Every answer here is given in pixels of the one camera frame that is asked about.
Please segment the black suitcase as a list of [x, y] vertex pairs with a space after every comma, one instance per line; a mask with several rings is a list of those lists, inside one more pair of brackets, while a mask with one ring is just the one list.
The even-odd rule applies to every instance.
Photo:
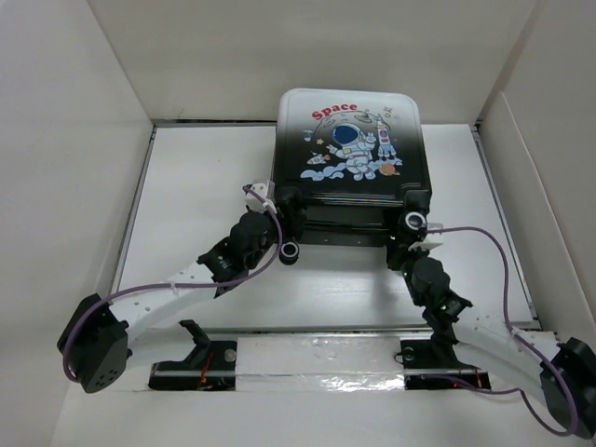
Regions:
[[272, 180], [303, 200], [299, 244], [409, 248], [432, 196], [419, 108], [400, 93], [294, 88], [278, 108]]

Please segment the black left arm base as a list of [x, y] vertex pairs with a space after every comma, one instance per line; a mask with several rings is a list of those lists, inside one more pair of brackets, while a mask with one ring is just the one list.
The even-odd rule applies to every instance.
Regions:
[[211, 340], [191, 319], [179, 325], [194, 347], [184, 359], [154, 363], [148, 387], [154, 391], [233, 391], [236, 389], [237, 341]]

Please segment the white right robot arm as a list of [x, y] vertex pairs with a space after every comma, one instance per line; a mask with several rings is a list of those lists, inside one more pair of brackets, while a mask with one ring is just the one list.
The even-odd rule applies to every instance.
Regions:
[[594, 438], [595, 353], [588, 344], [511, 329], [475, 310], [452, 290], [442, 263], [420, 248], [391, 241], [386, 264], [402, 274], [414, 305], [422, 308], [435, 362], [451, 366], [459, 361], [491, 372], [541, 403], [565, 432]]

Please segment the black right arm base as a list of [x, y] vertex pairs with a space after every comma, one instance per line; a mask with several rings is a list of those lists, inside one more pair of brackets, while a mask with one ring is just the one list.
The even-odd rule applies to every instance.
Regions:
[[393, 359], [403, 368], [408, 391], [492, 389], [487, 372], [440, 354], [430, 339], [400, 339]]

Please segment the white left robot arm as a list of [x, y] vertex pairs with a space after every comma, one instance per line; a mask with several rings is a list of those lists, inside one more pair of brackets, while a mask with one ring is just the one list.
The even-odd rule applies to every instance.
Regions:
[[64, 375], [88, 394], [110, 386], [127, 369], [137, 353], [133, 344], [146, 331], [257, 278], [276, 260], [293, 263], [304, 225], [303, 205], [249, 210], [227, 237], [167, 281], [83, 298], [57, 342]]

